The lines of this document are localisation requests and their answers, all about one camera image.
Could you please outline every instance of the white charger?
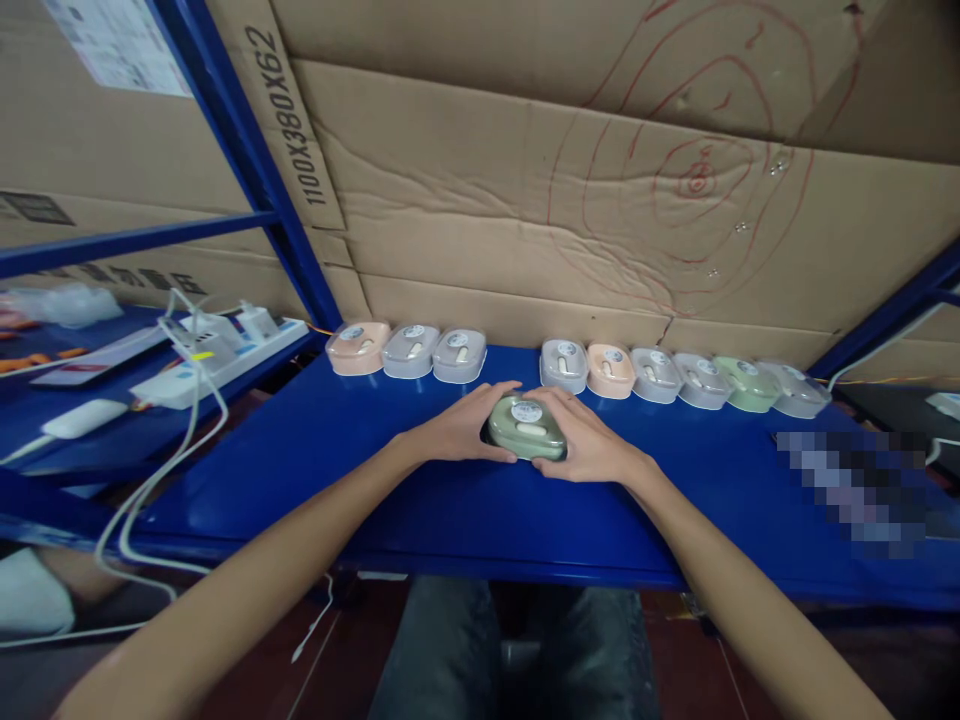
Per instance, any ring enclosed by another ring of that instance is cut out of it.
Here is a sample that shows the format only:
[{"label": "white charger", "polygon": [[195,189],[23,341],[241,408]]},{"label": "white charger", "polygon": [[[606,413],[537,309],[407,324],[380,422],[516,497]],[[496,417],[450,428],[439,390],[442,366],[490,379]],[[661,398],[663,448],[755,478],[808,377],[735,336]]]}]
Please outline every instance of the white charger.
[{"label": "white charger", "polygon": [[35,450],[39,450],[45,445],[49,445],[54,440],[76,440],[89,432],[103,427],[111,420],[116,420],[128,409],[124,403],[116,400],[90,400],[83,405],[75,407],[63,415],[48,420],[40,428],[43,433],[36,440],[28,442],[19,450],[7,455],[0,460],[0,465],[6,465],[14,460],[22,458]]}]

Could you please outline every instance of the white power strip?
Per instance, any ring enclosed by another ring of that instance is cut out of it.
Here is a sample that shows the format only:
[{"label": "white power strip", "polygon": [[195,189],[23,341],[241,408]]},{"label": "white power strip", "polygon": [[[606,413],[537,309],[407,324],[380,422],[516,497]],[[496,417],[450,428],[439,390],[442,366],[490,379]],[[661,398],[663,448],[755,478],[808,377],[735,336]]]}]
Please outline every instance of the white power strip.
[{"label": "white power strip", "polygon": [[[219,370],[208,370],[207,374],[213,383],[221,388],[309,332],[310,330],[302,320],[284,318],[284,323],[280,326],[280,332],[259,345],[252,342],[247,333],[243,333],[241,337],[244,344],[237,350],[237,359]],[[130,392],[138,400],[149,405],[168,407],[173,410],[186,410],[193,405],[193,393],[197,386],[195,373],[194,368],[184,363],[133,386],[130,388]],[[210,393],[210,385],[202,383],[200,398],[205,398]]]}]

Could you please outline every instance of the label on cardboard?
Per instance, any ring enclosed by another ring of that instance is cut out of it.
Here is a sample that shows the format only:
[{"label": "label on cardboard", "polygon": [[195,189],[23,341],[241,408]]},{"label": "label on cardboard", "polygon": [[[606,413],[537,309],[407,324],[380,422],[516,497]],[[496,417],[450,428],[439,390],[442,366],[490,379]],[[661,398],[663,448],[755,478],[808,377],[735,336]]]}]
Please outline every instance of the label on cardboard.
[{"label": "label on cardboard", "polygon": [[143,0],[43,0],[98,85],[193,97]]},{"label": "label on cardboard", "polygon": [[520,422],[536,422],[543,417],[543,408],[530,400],[521,400],[510,408],[510,412]]},{"label": "label on cardboard", "polygon": [[8,220],[20,219],[16,214],[10,215],[7,208],[12,208],[20,216],[30,222],[50,223],[51,225],[76,225],[49,195],[34,195],[32,193],[0,192],[0,217]]},{"label": "label on cardboard", "polygon": [[717,370],[717,366],[706,358],[700,358],[697,360],[697,367],[703,370],[703,372],[705,372],[707,375],[716,375],[719,372],[719,370]]}]

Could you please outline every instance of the orange wire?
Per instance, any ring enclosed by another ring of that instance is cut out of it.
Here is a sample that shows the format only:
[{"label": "orange wire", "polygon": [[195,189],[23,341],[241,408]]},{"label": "orange wire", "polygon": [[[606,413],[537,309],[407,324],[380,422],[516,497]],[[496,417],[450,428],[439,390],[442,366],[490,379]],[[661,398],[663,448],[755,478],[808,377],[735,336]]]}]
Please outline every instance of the orange wire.
[{"label": "orange wire", "polygon": [[333,333],[330,332],[329,330],[321,330],[320,328],[315,327],[314,325],[311,325],[311,324],[308,323],[308,322],[305,322],[304,325],[306,325],[308,328],[310,328],[310,329],[313,330],[314,332],[322,333],[322,334],[324,334],[324,335],[333,335]]}]

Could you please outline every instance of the green earbud case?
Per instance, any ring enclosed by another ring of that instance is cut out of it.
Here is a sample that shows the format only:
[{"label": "green earbud case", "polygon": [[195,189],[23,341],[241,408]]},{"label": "green earbud case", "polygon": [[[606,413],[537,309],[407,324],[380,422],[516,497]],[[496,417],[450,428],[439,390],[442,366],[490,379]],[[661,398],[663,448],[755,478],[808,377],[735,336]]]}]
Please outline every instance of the green earbud case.
[{"label": "green earbud case", "polygon": [[486,440],[517,454],[521,460],[535,457],[562,460],[567,440],[550,411],[520,395],[505,395],[487,420]]}]

